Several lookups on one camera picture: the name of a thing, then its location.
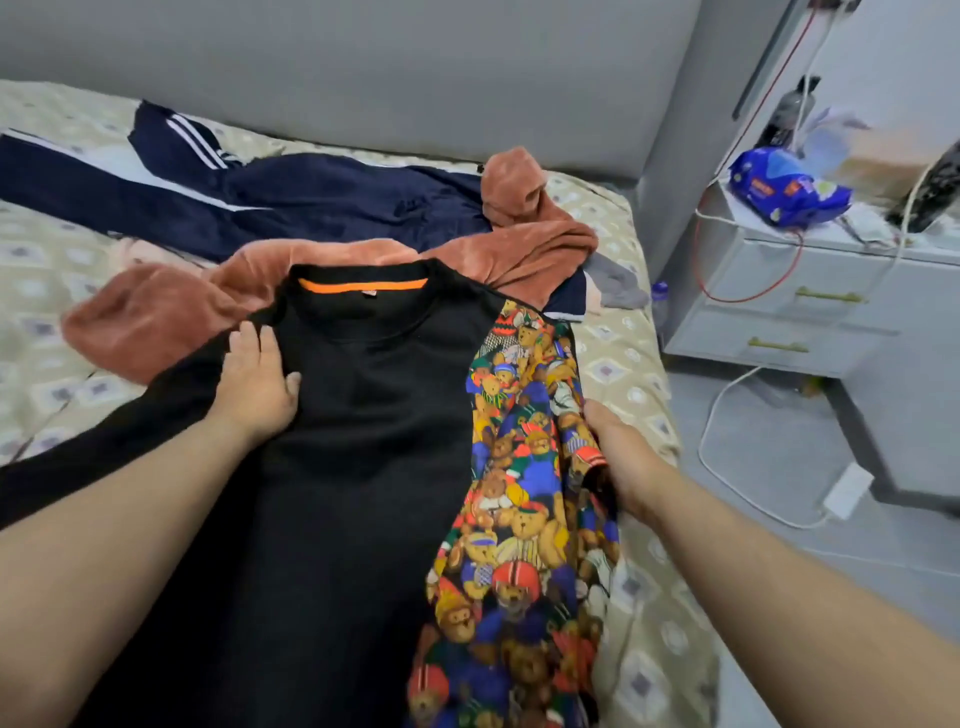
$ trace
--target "gray headboard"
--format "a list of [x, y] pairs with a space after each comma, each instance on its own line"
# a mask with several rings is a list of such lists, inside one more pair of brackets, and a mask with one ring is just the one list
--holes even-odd
[[700, 0], [4, 0], [0, 76], [266, 133], [638, 178]]

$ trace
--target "neckline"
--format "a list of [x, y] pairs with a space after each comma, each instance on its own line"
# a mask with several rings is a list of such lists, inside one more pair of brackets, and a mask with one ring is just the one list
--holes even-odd
[[[373, 342], [400, 336], [417, 327], [430, 313], [450, 284], [449, 270], [439, 260], [429, 258], [398, 265], [347, 265], [324, 267], [299, 263], [290, 268], [283, 283], [285, 298], [312, 328], [331, 341]], [[384, 306], [383, 312], [363, 318], [345, 318], [327, 305], [328, 296], [353, 296], [359, 292], [318, 294], [307, 290], [303, 279], [319, 285], [343, 285], [367, 282], [407, 282], [426, 279], [419, 289], [404, 291], [402, 305]]]

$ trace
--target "person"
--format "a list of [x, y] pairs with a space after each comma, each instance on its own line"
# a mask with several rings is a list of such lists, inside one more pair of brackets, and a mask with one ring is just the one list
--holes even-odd
[[[270, 327], [245, 322], [205, 418], [0, 531], [0, 725], [70, 723], [299, 389]], [[781, 725], [960, 725], [960, 648], [722, 503], [604, 405], [589, 400], [586, 419], [622, 506], [662, 539]]]

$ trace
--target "person's left hand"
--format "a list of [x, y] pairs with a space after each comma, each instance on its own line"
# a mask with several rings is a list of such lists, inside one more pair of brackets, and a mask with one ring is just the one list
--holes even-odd
[[260, 335], [249, 321], [229, 336], [217, 395], [208, 420], [235, 428], [254, 448], [289, 425], [297, 414], [300, 373], [283, 376], [280, 349], [271, 327]]

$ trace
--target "bed sheet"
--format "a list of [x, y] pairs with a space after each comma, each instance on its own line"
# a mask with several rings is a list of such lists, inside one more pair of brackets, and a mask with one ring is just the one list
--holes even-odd
[[[136, 104], [68, 86], [0, 81], [0, 128], [90, 150], [122, 142]], [[243, 160], [324, 152], [375, 165], [476, 171], [472, 162], [327, 147], [202, 121]], [[649, 292], [627, 201], [576, 177], [547, 174], [553, 200], [593, 227], [600, 252], [633, 270]], [[119, 247], [106, 236], [0, 201], [0, 464], [53, 447], [142, 392], [96, 369], [60, 338], [60, 315], [120, 270]], [[636, 426], [676, 463], [680, 442], [649, 309], [604, 309], [574, 330], [586, 395]], [[657, 537], [629, 517], [622, 521], [623, 558], [613, 572], [600, 569], [601, 592], [609, 596], [600, 597], [605, 632], [593, 678], [603, 723], [710, 725], [717, 660], [708, 620]]]

